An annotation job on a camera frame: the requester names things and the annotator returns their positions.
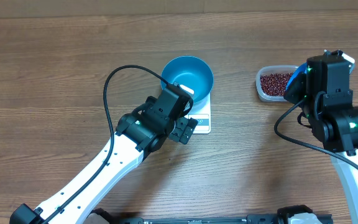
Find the blue plastic measuring scoop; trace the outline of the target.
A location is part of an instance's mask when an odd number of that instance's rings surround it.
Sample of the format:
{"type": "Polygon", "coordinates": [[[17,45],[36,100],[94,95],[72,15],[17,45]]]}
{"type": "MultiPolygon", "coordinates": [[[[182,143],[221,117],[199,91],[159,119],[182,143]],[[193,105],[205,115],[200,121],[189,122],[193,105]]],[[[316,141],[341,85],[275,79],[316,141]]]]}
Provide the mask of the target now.
{"type": "Polygon", "coordinates": [[[287,85],[286,85],[286,90],[288,90],[289,86],[291,85],[292,81],[301,73],[306,73],[307,71],[307,63],[303,63],[302,65],[300,65],[292,74],[291,78],[289,79],[287,85]]]}

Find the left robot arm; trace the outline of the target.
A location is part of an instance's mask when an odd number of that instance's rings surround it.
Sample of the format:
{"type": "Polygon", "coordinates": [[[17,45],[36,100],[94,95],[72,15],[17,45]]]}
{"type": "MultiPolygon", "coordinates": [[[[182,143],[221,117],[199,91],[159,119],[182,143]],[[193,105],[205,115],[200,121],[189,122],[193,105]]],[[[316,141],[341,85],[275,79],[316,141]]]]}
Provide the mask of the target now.
{"type": "Polygon", "coordinates": [[[168,84],[158,98],[146,102],[119,120],[103,150],[64,188],[36,209],[20,205],[10,223],[83,223],[92,209],[166,139],[186,144],[198,124],[187,115],[194,91],[168,84]]]}

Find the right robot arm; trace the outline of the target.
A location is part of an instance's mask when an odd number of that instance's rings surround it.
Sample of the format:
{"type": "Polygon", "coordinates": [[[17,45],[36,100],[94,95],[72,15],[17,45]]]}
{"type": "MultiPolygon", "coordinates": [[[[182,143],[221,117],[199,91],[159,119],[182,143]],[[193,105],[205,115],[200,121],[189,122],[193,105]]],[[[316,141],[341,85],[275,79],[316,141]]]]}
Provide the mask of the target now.
{"type": "Polygon", "coordinates": [[[310,57],[287,84],[284,99],[300,108],[298,119],[321,147],[280,135],[292,143],[323,152],[341,180],[352,223],[358,223],[358,106],[353,105],[350,75],[355,61],[340,50],[310,57]]]}

